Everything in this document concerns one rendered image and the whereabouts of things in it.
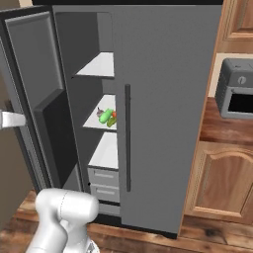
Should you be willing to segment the grey freezer drawer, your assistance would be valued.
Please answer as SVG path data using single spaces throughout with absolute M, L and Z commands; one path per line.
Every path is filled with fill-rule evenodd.
M 121 207 L 117 205 L 109 205 L 99 203 L 99 213 L 120 216 L 121 215 Z
M 120 190 L 116 187 L 102 185 L 91 185 L 91 194 L 99 200 L 118 203 L 120 201 Z
M 92 184 L 117 187 L 119 185 L 119 173 L 97 168 L 88 169 L 89 180 Z

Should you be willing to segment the grey fridge door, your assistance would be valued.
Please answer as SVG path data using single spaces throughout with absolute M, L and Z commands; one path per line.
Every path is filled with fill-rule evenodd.
M 221 8 L 117 6 L 113 13 L 121 218 L 179 231 Z M 125 85 L 130 85 L 130 192 Z

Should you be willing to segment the grey fridge cabinet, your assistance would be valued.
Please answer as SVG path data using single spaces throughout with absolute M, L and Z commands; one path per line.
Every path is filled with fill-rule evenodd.
M 118 169 L 92 166 L 89 164 L 103 134 L 104 129 L 84 127 L 84 123 L 104 95 L 117 97 L 117 83 L 114 77 L 77 75 L 77 72 L 100 52 L 115 51 L 113 37 L 113 13 L 117 6 L 56 6 L 53 9 L 56 36 L 67 90 L 71 119 L 74 128 L 79 169 L 86 192 L 91 194 L 88 169 L 97 168 L 110 171 Z M 167 232 L 132 227 L 122 222 L 121 216 L 100 213 L 99 220 L 109 224 L 119 224 L 134 229 L 152 232 Z

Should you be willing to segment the wooden wall cupboard door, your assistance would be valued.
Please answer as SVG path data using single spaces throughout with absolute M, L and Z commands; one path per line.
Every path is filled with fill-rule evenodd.
M 217 52 L 253 53 L 253 0 L 224 0 Z

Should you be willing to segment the grey toaster oven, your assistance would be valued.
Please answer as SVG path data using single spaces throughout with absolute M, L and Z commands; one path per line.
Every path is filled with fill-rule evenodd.
M 253 120 L 253 59 L 226 58 L 214 98 L 222 118 Z

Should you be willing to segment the white freezer shelf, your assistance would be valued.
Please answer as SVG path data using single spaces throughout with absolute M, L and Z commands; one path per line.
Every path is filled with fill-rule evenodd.
M 117 134 L 105 132 L 89 162 L 92 166 L 119 168 Z
M 112 52 L 100 52 L 84 67 L 82 67 L 77 72 L 77 75 L 114 77 L 114 54 Z
M 97 117 L 97 111 L 103 110 L 106 111 L 107 109 L 116 109 L 116 96 L 115 95 L 104 95 L 101 100 L 98 102 L 98 104 L 93 109 L 91 115 L 88 117 L 86 122 L 84 123 L 84 127 L 89 128 L 98 128 L 98 129 L 104 129 L 106 131 L 116 131 L 117 125 L 112 125 L 111 127 L 108 127 L 106 124 L 101 124 L 99 122 L 99 118 Z

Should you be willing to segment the wooden base cupboard door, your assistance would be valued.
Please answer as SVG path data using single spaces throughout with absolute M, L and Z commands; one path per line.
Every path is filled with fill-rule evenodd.
M 185 214 L 253 224 L 253 146 L 200 141 Z

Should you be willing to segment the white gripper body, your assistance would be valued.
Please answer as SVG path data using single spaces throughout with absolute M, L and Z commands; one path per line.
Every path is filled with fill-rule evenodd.
M 23 127 L 26 117 L 22 114 L 0 111 L 0 129 L 7 127 Z

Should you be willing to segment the light green squash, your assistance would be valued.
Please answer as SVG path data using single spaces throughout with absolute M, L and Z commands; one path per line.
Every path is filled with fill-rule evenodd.
M 113 110 L 112 109 L 107 109 L 100 117 L 99 117 L 99 122 L 101 124 L 105 124 L 108 119 L 112 116 Z

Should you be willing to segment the grey freezer door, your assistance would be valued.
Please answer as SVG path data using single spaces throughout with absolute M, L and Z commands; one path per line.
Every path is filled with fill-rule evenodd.
M 37 191 L 82 189 L 52 9 L 0 11 L 0 71 L 7 108 L 25 117 L 15 128 Z

